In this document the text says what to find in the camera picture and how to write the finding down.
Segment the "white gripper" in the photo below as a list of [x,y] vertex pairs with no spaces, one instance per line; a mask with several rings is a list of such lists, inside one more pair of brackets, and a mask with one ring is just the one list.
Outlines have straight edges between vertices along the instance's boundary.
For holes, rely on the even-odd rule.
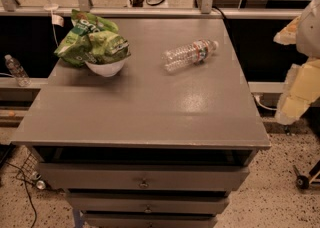
[[279,124],[291,125],[320,97],[320,0],[312,0],[301,17],[277,32],[273,41],[282,45],[296,43],[300,53],[314,57],[303,65],[293,64],[287,73],[275,119]]

